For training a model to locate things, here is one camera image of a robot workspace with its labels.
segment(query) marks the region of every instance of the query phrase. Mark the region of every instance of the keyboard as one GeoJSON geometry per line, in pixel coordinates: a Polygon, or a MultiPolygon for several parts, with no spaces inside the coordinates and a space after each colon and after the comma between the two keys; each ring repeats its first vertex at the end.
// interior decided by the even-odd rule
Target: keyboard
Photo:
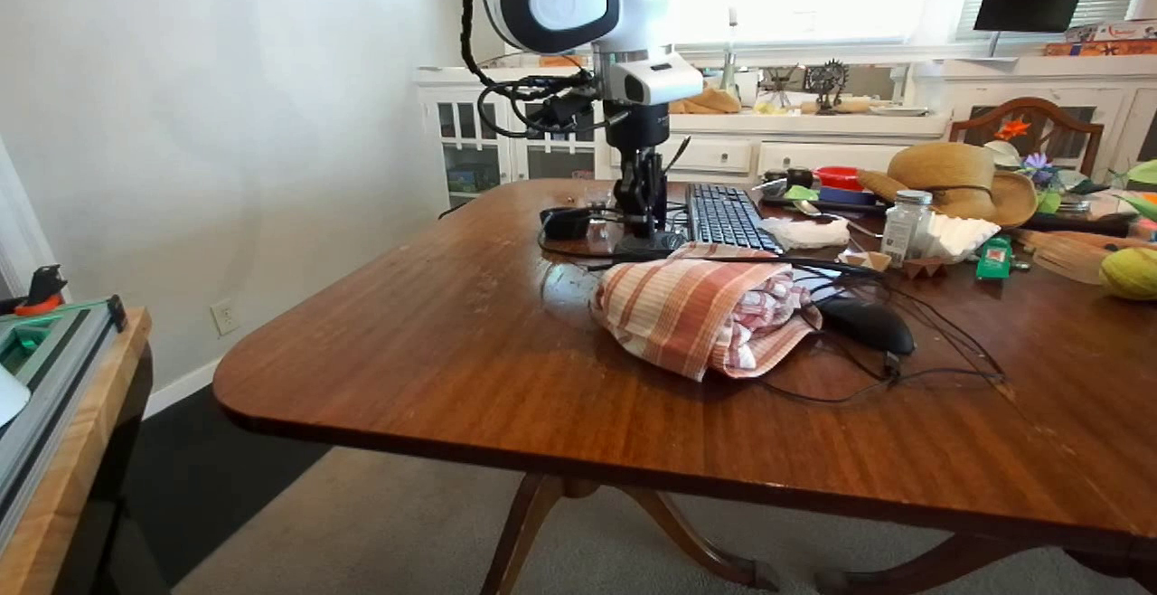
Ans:
{"type": "Polygon", "coordinates": [[[759,208],[738,188],[687,184],[687,219],[692,241],[781,251],[775,237],[759,228],[759,208]]]}

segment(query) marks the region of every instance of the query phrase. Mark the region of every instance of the cabinet drawer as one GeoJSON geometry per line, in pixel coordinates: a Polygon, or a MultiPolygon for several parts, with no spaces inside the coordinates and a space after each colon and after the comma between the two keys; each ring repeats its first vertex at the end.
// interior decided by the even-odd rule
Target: cabinet drawer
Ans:
{"type": "MultiPolygon", "coordinates": [[[[675,159],[680,145],[683,137],[671,134],[671,138],[658,147],[658,153],[663,155],[663,166],[675,159]]],[[[746,175],[751,171],[753,147],[751,141],[745,140],[691,137],[687,150],[684,150],[672,171],[730,171],[730,174],[746,175]]]]}
{"type": "Polygon", "coordinates": [[[839,145],[839,142],[761,142],[759,171],[784,166],[815,170],[825,166],[848,166],[887,171],[893,155],[907,146],[839,145]]]}

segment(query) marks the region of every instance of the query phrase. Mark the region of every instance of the yellow ball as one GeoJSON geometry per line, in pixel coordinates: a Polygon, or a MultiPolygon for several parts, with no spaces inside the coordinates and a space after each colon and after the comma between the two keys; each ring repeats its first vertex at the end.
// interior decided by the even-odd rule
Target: yellow ball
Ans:
{"type": "Polygon", "coordinates": [[[1111,295],[1134,301],[1157,301],[1157,251],[1128,248],[1100,264],[1100,285],[1111,295]]]}

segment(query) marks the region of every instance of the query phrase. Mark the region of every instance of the baseboard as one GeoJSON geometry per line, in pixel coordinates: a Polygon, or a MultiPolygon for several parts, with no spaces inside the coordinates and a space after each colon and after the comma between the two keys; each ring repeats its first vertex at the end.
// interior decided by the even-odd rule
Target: baseboard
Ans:
{"type": "Polygon", "coordinates": [[[221,361],[220,358],[199,369],[192,369],[192,372],[154,391],[148,397],[148,403],[145,404],[145,418],[148,419],[165,407],[183,401],[183,398],[189,398],[197,390],[212,383],[213,373],[216,372],[219,361],[221,361]]]}

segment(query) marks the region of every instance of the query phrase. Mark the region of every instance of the straw hat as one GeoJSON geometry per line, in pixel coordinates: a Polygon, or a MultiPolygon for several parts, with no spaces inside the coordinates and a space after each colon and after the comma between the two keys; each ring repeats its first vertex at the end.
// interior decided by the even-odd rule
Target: straw hat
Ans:
{"type": "Polygon", "coordinates": [[[860,170],[860,184],[880,199],[894,203],[896,192],[933,194],[933,211],[951,216],[975,216],[1001,227],[1019,227],[1037,212],[1032,179],[1016,171],[996,170],[992,154],[965,142],[923,142],[900,150],[883,171],[860,170]]]}

